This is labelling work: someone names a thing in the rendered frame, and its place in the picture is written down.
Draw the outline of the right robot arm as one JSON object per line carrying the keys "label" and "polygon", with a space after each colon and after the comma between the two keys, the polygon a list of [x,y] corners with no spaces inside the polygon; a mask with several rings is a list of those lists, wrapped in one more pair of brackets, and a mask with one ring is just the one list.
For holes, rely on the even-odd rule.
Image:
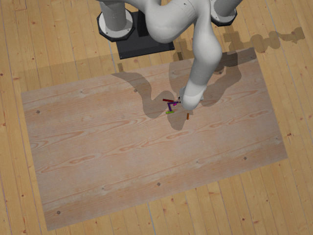
{"label": "right robot arm", "polygon": [[207,83],[222,58],[222,47],[211,24],[210,0],[171,0],[161,6],[161,0],[97,0],[102,13],[99,25],[112,38],[127,35],[133,26],[128,3],[145,14],[147,30],[159,43],[170,43],[194,24],[192,49],[194,61],[186,86],[182,90],[182,106],[194,110],[201,100]]}

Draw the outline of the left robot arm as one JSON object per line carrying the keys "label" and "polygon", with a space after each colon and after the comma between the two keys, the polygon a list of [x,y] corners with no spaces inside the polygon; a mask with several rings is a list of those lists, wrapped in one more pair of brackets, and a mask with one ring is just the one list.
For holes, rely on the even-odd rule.
{"label": "left robot arm", "polygon": [[210,0],[211,17],[220,23],[228,23],[234,19],[236,7],[243,0]]}

